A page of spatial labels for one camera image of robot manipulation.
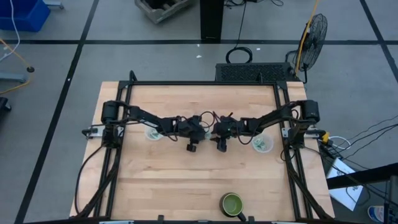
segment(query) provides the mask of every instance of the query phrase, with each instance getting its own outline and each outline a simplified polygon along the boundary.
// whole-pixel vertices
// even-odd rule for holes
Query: white cable
[[[340,147],[340,145],[336,145],[336,144],[333,144],[333,146],[336,148],[338,148],[338,149],[349,149],[350,147],[351,147],[351,143],[347,140],[347,139],[345,139],[345,138],[343,138],[343,137],[341,137],[341,136],[330,136],[329,137],[329,139],[333,139],[333,138],[338,138],[338,139],[341,139],[341,140],[343,140],[344,142],[347,142],[348,143],[348,147]]]
[[[21,41],[21,39],[19,38],[17,26],[15,25],[15,20],[14,20],[14,5],[13,5],[13,3],[12,3],[12,0],[10,0],[10,4],[11,4],[11,21],[12,21],[12,25],[14,25],[15,33],[17,34],[17,37],[18,37],[18,43],[17,43],[17,45],[14,47],[14,50],[13,50],[13,51],[15,51],[15,50],[17,49],[17,47],[19,46],[19,42]],[[4,54],[4,56],[3,56],[2,58],[0,58],[0,62],[1,62],[2,60],[4,60],[6,57],[10,56],[11,54],[12,54],[12,51],[9,52],[9,53],[7,53],[7,54]]]

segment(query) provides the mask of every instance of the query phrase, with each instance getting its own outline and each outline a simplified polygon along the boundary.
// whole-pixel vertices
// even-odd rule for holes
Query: mug handle
[[[242,222],[246,222],[246,217],[243,215],[243,212],[238,214],[238,218],[242,221]]]

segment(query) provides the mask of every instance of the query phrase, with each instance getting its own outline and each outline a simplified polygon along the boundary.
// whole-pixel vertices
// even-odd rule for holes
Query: wooden table
[[[93,124],[100,123],[102,105],[115,99],[117,86],[117,82],[102,84]],[[288,91],[291,101],[306,99],[302,83],[288,83]],[[239,119],[271,112],[275,97],[271,86],[134,85],[130,104],[159,117],[189,117],[210,110],[219,116],[233,112],[233,117]],[[225,217],[218,208],[223,194],[236,192],[244,200],[246,216],[252,215],[257,221],[294,220],[286,165],[280,159],[279,125],[264,130],[274,139],[273,150],[265,154],[237,139],[228,140],[226,153],[218,151],[211,141],[199,143],[192,153],[185,150],[188,139],[150,141],[144,136],[145,128],[138,124],[126,129],[112,219],[156,220],[158,215],[165,215],[166,220],[238,220]],[[85,158],[100,142],[88,141]],[[306,139],[305,144],[318,149],[316,140]],[[80,209],[98,188],[104,152],[95,155],[83,170],[78,193]],[[301,155],[309,191],[334,216],[320,156],[305,149]],[[301,192],[297,190],[304,217]],[[101,214],[107,197],[106,192]]]

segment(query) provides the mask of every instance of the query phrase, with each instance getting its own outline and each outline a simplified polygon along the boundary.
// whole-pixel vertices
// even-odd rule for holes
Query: plastic cup with green
[[[224,194],[220,199],[220,210],[227,217],[238,217],[242,222],[246,221],[243,215],[243,201],[236,193]]]

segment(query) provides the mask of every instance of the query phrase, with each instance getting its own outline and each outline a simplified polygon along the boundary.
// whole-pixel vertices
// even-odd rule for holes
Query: yellow cable
[[[2,42],[2,44],[4,44],[13,54],[15,54],[17,57],[19,57],[19,59],[22,60],[22,62],[27,66],[27,68],[30,67],[29,63],[27,63],[26,60],[25,60],[22,56],[20,56],[17,52],[15,52],[14,49],[12,49],[8,44],[6,44],[5,41],[2,40],[2,38],[0,38],[0,42]],[[28,84],[30,83],[30,80],[31,80],[31,78],[28,79],[28,80],[27,80],[25,83],[23,83],[23,84],[20,84],[20,85],[18,85],[18,86],[12,87],[12,88],[10,88],[10,89],[8,89],[8,90],[6,90],[6,91],[0,92],[0,95],[5,94],[5,93],[8,93],[8,92],[13,91],[13,90],[16,90],[16,89],[18,89],[18,88],[20,88],[20,87],[23,87],[23,86],[28,85]]]
[[[310,27],[310,24],[311,24],[311,22],[312,22],[312,17],[313,17],[313,15],[315,14],[315,10],[317,9],[318,2],[319,2],[319,0],[316,0],[316,1],[315,1],[315,5],[313,6],[313,10],[312,10],[312,13],[311,13],[310,20],[309,20],[309,22],[307,23],[307,26],[305,27],[304,34],[303,34],[303,38],[301,39],[300,48],[298,49],[297,62],[296,62],[296,69],[295,69],[295,71],[294,71],[295,76],[297,76],[297,72],[299,71],[299,68],[300,68],[300,58],[301,58],[301,53],[302,53],[302,50],[303,50],[303,44],[304,44],[305,36],[307,35],[308,28]]]

